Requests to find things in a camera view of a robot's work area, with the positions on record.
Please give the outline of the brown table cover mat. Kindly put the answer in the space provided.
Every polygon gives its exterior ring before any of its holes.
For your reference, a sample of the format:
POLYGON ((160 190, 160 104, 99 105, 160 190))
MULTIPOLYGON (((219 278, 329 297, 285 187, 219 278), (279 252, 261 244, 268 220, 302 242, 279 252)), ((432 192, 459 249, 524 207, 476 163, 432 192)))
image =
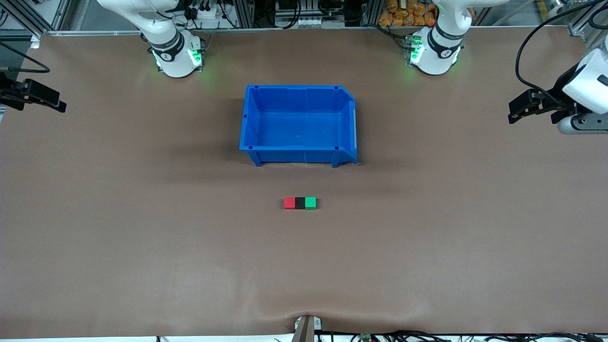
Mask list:
POLYGON ((443 76, 371 29, 217 33, 173 79, 139 36, 46 36, 65 114, 0 123, 0 339, 608 333, 608 135, 508 124, 529 28, 443 76), (249 84, 342 85, 359 163, 256 167, 249 84), (317 209, 284 209, 317 197, 317 209))

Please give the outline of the orange packaged snacks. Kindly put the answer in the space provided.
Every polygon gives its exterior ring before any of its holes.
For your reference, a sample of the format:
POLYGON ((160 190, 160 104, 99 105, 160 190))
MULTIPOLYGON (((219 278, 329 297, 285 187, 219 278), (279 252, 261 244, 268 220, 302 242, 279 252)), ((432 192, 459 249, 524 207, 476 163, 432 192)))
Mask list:
POLYGON ((438 7, 432 0, 383 0, 378 26, 434 26, 438 7))

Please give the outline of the table edge clamp bracket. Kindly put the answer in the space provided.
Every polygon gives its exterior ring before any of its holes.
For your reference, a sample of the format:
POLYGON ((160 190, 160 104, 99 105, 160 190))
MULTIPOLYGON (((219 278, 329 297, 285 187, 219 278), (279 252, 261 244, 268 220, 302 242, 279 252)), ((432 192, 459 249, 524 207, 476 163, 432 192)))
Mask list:
POLYGON ((291 342, 322 342, 322 320, 317 316, 300 316, 295 322, 291 342))

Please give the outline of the white power strip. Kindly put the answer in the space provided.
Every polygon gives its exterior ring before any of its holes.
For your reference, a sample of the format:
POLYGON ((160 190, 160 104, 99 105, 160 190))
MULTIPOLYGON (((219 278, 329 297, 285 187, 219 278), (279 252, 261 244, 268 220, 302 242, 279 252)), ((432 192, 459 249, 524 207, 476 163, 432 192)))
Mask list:
POLYGON ((188 29, 228 29, 225 7, 219 0, 181 0, 184 6, 185 27, 188 29))

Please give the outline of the aluminium frame strut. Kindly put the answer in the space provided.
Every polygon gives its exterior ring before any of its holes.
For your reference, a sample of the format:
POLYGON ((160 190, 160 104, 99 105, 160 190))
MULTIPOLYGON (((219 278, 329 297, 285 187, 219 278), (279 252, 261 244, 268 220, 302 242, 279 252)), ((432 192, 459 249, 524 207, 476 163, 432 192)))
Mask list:
POLYGON ((92 0, 0 0, 0 37, 78 31, 92 0))
POLYGON ((595 48, 608 36, 608 0, 567 0, 567 27, 572 37, 582 39, 586 48, 595 48))

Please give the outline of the blue plastic storage bin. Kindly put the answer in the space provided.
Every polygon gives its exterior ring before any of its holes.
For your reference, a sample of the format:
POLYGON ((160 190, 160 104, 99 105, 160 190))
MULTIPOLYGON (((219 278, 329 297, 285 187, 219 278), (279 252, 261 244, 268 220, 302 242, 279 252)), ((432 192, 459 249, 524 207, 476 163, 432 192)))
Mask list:
POLYGON ((239 149, 264 164, 358 164, 356 100, 341 85, 248 85, 239 149))

